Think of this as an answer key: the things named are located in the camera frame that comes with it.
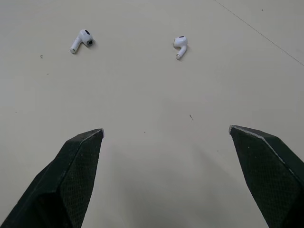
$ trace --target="earbud stem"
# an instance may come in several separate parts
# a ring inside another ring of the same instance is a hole
[[[176,55],[176,59],[180,59],[186,52],[187,46],[182,46],[180,51]]]
[[[72,47],[70,48],[70,51],[72,52],[72,54],[74,54],[77,51],[77,49],[78,49],[79,45],[81,44],[81,42],[82,42],[82,40],[81,40],[80,37],[77,37],[75,39],[74,43],[72,44]]]

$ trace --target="white earbud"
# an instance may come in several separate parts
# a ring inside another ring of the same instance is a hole
[[[179,47],[181,48],[180,51],[176,54],[176,59],[180,59],[186,52],[187,50],[187,44],[188,44],[188,40],[186,37],[177,37],[174,40],[174,46],[175,47]]]
[[[77,38],[75,39],[74,43],[72,44],[72,47],[70,48],[72,54],[75,54],[81,43],[84,43],[87,47],[93,45],[93,37],[87,30],[80,30]]]

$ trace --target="wireless earbud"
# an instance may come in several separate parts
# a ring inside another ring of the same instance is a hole
[[[176,54],[176,59],[180,59],[186,52],[187,50],[187,44],[188,44],[188,40],[186,37],[177,37],[174,40],[174,46],[175,47],[179,47],[181,48],[180,51]]]
[[[72,44],[72,47],[70,48],[72,54],[75,54],[81,43],[84,43],[87,47],[93,44],[93,37],[87,30],[80,30],[77,38],[75,39],[74,43]]]

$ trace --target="table surface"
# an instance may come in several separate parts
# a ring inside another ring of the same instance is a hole
[[[66,140],[104,128],[84,228],[266,228],[228,128],[274,134],[304,159],[303,9],[1,1],[0,222]],[[81,29],[95,44],[72,55]]]

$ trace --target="white floor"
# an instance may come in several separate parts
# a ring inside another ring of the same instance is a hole
[[[66,140],[104,128],[84,228],[266,228],[228,128],[304,160],[303,20],[301,0],[3,0],[0,222]],[[96,43],[72,55],[80,29]]]

